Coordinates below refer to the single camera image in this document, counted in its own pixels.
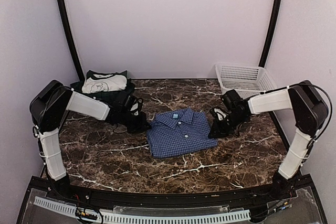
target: white cloth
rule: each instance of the white cloth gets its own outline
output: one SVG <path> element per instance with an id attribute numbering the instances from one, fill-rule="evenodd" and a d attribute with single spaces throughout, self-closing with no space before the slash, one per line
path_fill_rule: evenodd
<path id="1" fill-rule="evenodd" d="M 85 94 L 98 93 L 98 92 L 109 92 L 109 91 L 120 91 L 124 90 L 127 85 L 127 78 L 120 74 L 112 75 L 102 75 L 94 74 L 97 80 L 88 78 L 82 87 L 82 92 Z"/>

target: checkered shirt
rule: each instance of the checkered shirt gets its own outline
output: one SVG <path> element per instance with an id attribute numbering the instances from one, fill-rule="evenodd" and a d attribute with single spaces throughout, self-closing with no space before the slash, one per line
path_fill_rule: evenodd
<path id="1" fill-rule="evenodd" d="M 204 112 L 190 108 L 157 114 L 147 131 L 153 157 L 175 157 L 217 146 L 209 139 L 210 127 Z"/>

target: brown marble surface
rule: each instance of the brown marble surface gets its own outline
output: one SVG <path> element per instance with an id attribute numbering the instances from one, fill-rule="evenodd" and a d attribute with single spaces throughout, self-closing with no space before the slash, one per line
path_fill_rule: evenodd
<path id="1" fill-rule="evenodd" d="M 134 80 L 151 121 L 156 113 L 222 106 L 217 80 Z M 268 114 L 255 115 L 240 136 L 218 139 L 218 146 L 175 158 L 151 156 L 146 134 L 115 134 L 108 123 L 70 113 L 60 134 L 71 183 L 132 193 L 203 193 L 271 183 L 286 154 Z M 116 132 L 124 132 L 123 126 Z"/>

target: basket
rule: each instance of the basket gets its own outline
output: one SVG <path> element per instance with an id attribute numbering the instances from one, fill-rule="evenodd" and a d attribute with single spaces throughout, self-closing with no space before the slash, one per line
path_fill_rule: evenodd
<path id="1" fill-rule="evenodd" d="M 262 67 L 217 63 L 215 68 L 222 93 L 235 89 L 244 99 L 277 88 L 268 71 Z"/>

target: robotic arm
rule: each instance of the robotic arm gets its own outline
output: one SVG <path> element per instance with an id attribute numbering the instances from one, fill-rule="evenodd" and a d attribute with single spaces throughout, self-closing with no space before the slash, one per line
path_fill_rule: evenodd
<path id="1" fill-rule="evenodd" d="M 67 176 L 59 147 L 59 128 L 67 111 L 111 124 L 125 124 L 129 133 L 135 133 L 150 129 L 141 108 L 142 100 L 122 91 L 113 104 L 106 104 L 52 81 L 30 104 L 33 133 L 39 139 L 40 156 L 47 165 L 48 175 L 55 181 Z"/>
<path id="2" fill-rule="evenodd" d="M 247 122 L 252 114 L 293 110 L 296 133 L 276 175 L 282 181 L 283 178 L 285 180 L 293 178 L 307 159 L 316 136 L 328 116 L 326 103 L 309 81 L 267 91 L 247 99 L 242 99 L 235 90 L 230 90 L 222 95 L 222 101 L 230 113 L 219 107 L 211 109 L 210 112 L 215 120 L 209 138 L 226 137 L 234 133 L 234 129 L 241 123 Z"/>

